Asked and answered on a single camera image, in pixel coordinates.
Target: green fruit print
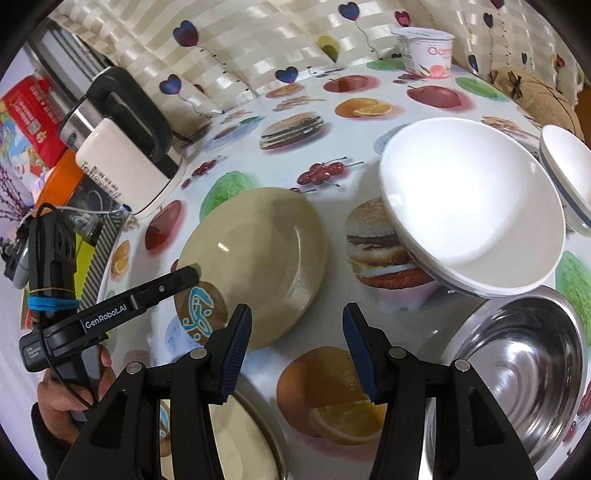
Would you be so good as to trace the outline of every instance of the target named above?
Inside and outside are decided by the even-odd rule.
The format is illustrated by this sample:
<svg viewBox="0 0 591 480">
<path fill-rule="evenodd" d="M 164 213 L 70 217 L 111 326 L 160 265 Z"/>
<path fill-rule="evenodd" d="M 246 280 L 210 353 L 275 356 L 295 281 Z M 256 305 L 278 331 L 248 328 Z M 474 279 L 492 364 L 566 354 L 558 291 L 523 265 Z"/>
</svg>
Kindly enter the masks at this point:
<svg viewBox="0 0 591 480">
<path fill-rule="evenodd" d="M 565 251 L 556 268 L 556 290 L 574 307 L 591 346 L 591 271 L 589 267 Z"/>
<path fill-rule="evenodd" d="M 402 59 L 384 59 L 370 61 L 365 66 L 370 70 L 387 71 L 387 70 L 404 70 L 404 61 Z"/>
<path fill-rule="evenodd" d="M 226 173 L 213 184 L 211 190 L 205 195 L 199 211 L 199 221 L 203 221 L 207 215 L 225 201 L 253 188 L 255 188 L 255 182 L 247 175 L 239 171 Z"/>
<path fill-rule="evenodd" d="M 456 78 L 456 83 L 465 91 L 480 97 L 489 98 L 491 100 L 506 99 L 506 97 L 496 88 L 477 78 L 458 77 Z"/>
</svg>

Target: blue-rimmed bowl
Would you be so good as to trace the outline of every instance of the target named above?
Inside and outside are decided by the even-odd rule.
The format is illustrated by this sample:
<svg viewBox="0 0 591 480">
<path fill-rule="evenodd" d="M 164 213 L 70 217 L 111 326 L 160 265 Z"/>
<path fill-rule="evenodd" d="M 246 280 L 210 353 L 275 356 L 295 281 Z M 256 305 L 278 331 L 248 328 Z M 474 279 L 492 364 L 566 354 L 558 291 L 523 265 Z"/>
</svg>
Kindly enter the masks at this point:
<svg viewBox="0 0 591 480">
<path fill-rule="evenodd" d="M 591 237 L 591 150 L 568 130 L 546 125 L 540 160 L 560 194 L 567 223 Z"/>
</svg>

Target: stainless steel bowl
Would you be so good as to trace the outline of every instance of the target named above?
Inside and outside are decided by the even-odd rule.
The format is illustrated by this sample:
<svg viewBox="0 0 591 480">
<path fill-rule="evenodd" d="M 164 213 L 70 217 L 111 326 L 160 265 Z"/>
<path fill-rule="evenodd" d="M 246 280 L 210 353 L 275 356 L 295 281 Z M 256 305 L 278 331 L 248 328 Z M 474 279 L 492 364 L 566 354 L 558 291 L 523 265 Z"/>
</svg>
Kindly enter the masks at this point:
<svg viewBox="0 0 591 480">
<path fill-rule="evenodd" d="M 509 418 L 538 470 L 558 448 L 584 393 L 587 349 L 570 303 L 548 287 L 488 300 L 459 327 L 441 355 L 467 359 Z M 434 403 L 426 455 L 433 466 Z"/>
</svg>

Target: burger print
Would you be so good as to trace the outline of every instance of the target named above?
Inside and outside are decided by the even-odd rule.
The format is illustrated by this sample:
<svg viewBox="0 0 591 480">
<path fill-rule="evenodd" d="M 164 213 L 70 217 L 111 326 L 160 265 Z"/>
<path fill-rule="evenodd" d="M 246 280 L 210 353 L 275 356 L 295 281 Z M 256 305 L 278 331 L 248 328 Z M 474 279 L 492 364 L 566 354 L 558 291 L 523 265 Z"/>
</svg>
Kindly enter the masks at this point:
<svg viewBox="0 0 591 480">
<path fill-rule="evenodd" d="M 361 283 L 400 290 L 433 280 L 400 244 L 381 198 L 355 208 L 345 221 L 345 229 L 349 264 Z"/>
<path fill-rule="evenodd" d="M 298 113 L 265 128 L 261 134 L 261 150 L 276 150 L 293 145 L 322 132 L 324 119 L 316 112 Z"/>
</svg>

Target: white curtain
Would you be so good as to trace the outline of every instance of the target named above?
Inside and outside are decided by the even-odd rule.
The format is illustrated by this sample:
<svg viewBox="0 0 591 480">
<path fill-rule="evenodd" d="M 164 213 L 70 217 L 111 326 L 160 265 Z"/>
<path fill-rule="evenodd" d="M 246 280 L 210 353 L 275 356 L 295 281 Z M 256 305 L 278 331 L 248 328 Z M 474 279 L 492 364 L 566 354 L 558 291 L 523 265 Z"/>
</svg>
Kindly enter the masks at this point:
<svg viewBox="0 0 591 480">
<path fill-rule="evenodd" d="M 66 0 L 52 18 L 126 68 L 183 135 L 294 78 L 396 55 L 391 28 L 409 25 L 454 34 L 455 61 L 485 80 L 508 64 L 573 105 L 583 83 L 523 0 Z"/>
</svg>

